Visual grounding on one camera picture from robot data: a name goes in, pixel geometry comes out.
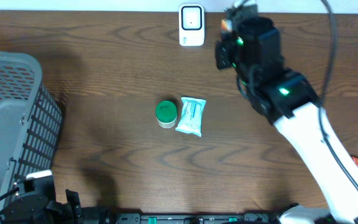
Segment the teal wet wipes pack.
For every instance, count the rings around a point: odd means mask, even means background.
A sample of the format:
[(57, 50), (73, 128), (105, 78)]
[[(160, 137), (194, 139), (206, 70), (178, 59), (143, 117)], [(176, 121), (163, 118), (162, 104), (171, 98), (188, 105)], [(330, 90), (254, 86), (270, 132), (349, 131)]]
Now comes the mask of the teal wet wipes pack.
[(201, 137), (201, 125), (206, 100), (184, 96), (181, 101), (183, 103), (181, 119), (175, 130)]

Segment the green lid jar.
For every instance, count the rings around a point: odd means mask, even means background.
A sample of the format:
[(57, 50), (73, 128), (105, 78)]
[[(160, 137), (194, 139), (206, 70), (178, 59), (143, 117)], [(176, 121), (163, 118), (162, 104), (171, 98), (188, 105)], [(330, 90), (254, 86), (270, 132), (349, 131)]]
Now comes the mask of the green lid jar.
[(171, 101), (161, 101), (155, 109), (155, 116), (160, 127), (172, 128), (177, 123), (177, 107)]

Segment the orange Kleenex tissue pack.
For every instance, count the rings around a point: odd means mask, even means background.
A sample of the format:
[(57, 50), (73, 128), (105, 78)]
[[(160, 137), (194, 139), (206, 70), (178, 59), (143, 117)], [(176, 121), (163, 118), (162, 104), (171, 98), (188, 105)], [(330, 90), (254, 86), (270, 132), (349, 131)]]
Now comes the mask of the orange Kleenex tissue pack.
[(221, 20), (221, 32), (222, 33), (231, 33), (232, 32), (232, 21), (229, 19)]

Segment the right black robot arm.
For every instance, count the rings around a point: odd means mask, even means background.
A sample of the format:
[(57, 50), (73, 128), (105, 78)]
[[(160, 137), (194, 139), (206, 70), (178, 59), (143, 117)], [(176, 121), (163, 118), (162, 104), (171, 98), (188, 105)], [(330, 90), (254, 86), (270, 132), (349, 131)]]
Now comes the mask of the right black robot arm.
[(295, 203), (270, 221), (358, 223), (358, 167), (328, 120), (325, 95), (285, 66), (273, 21), (260, 16), (256, 4), (236, 1), (221, 22), (215, 59), (218, 69), (235, 69), (240, 93), (295, 148), (328, 205), (307, 208)]

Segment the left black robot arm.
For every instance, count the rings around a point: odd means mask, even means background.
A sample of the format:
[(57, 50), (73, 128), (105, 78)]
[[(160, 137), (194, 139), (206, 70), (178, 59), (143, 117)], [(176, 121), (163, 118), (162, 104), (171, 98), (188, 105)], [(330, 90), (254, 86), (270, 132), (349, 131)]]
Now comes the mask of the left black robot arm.
[(19, 198), (0, 211), (1, 223), (83, 223), (80, 204), (56, 201), (51, 175), (18, 183)]

